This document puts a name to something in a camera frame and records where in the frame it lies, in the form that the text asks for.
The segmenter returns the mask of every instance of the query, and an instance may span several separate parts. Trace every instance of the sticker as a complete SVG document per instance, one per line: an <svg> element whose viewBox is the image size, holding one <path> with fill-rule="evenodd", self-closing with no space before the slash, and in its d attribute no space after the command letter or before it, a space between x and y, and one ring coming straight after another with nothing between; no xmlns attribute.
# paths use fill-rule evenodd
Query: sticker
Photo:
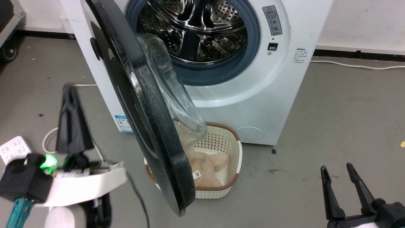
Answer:
<svg viewBox="0 0 405 228"><path fill-rule="evenodd" d="M200 178L201 177L201 173L200 173L200 171L195 171L195 172L193 172L193 178L194 178L194 180L196 180L196 179L198 179L198 178Z"/></svg>
<svg viewBox="0 0 405 228"><path fill-rule="evenodd" d="M133 132L131 129L131 125L129 125L128 120L126 116L115 116L117 119L118 125L121 128L121 131L123 132Z"/></svg>
<svg viewBox="0 0 405 228"><path fill-rule="evenodd" d="M292 59L293 63L305 63L306 58L308 57L308 51L305 48L297 48L295 50L294 58Z"/></svg>
<svg viewBox="0 0 405 228"><path fill-rule="evenodd" d="M272 36L283 34L281 29L280 18L278 16L276 6L262 7L264 15L266 15L267 23L269 24L270 32Z"/></svg>

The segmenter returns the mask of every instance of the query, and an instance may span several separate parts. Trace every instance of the power strip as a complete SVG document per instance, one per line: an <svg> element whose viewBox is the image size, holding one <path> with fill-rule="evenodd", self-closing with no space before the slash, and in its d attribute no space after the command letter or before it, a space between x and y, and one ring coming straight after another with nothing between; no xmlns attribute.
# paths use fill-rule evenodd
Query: power strip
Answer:
<svg viewBox="0 0 405 228"><path fill-rule="evenodd" d="M31 153L31 148L21 136L0 146L0 156L6 165L14 159L25 158L29 153Z"/></svg>

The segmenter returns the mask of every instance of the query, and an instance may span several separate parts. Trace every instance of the door glass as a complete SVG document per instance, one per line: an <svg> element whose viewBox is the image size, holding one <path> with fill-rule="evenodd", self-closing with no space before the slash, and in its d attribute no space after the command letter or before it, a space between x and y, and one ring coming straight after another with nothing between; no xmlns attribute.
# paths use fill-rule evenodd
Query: door glass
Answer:
<svg viewBox="0 0 405 228"><path fill-rule="evenodd" d="M207 126L177 76L164 42L148 33L137 34L137 38L187 151L205 137Z"/></svg>

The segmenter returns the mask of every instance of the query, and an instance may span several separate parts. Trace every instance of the black baseboard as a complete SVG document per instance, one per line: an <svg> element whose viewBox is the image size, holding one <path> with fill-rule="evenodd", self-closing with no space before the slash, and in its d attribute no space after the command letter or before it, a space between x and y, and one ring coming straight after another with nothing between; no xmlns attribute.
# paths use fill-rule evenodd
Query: black baseboard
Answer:
<svg viewBox="0 0 405 228"><path fill-rule="evenodd" d="M74 34L63 33L63 32L38 32L38 31L26 31L26 30L16 30L14 36L17 37L40 37L40 38L50 38L50 39L63 39L63 40L76 40Z"/></svg>
<svg viewBox="0 0 405 228"><path fill-rule="evenodd" d="M361 51L344 52L344 51L315 49L315 51L313 52L313 56L358 58L358 59L405 62L405 55L377 54L377 53L366 53L366 52L361 52Z"/></svg>
<svg viewBox="0 0 405 228"><path fill-rule="evenodd" d="M62 32L37 32L37 31L17 30L17 31L15 31L14 36L76 40L74 34L68 34L68 33L62 33ZM357 58L357 59L405 62L405 55L376 54L376 53L366 53L366 52L361 52L361 51L344 52L344 51L315 49L313 56L327 56L327 57Z"/></svg>

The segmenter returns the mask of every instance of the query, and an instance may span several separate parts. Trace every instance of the plush toy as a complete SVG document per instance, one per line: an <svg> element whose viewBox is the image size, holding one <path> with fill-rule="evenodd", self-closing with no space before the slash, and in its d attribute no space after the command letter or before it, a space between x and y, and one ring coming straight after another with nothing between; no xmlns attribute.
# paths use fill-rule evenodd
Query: plush toy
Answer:
<svg viewBox="0 0 405 228"><path fill-rule="evenodd" d="M193 148L186 153L193 172L200 171L201 177L194 180L196 187L222 187L223 185L216 178L215 171L219 171L229 162L226 153L208 155L204 152L196 151Z"/></svg>

